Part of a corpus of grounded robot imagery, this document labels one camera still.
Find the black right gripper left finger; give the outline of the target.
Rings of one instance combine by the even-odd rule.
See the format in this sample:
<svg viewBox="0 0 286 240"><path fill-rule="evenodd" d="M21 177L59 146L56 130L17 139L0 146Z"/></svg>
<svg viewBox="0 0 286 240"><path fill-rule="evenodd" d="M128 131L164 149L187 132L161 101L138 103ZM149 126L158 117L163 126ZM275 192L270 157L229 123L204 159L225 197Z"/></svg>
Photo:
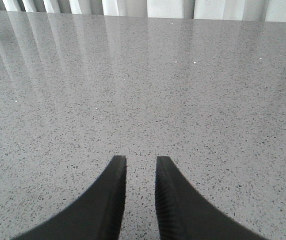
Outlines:
<svg viewBox="0 0 286 240"><path fill-rule="evenodd" d="M71 205L18 240L117 240L126 200L127 160L115 155Z"/></svg>

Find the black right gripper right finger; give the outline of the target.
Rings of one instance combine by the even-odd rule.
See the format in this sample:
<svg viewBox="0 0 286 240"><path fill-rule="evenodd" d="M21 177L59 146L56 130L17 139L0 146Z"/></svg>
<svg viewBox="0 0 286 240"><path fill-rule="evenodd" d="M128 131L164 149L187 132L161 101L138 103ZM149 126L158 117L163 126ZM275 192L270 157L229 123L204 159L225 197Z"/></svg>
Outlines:
<svg viewBox="0 0 286 240"><path fill-rule="evenodd" d="M162 240L261 240L210 204L168 156L156 158L155 209Z"/></svg>

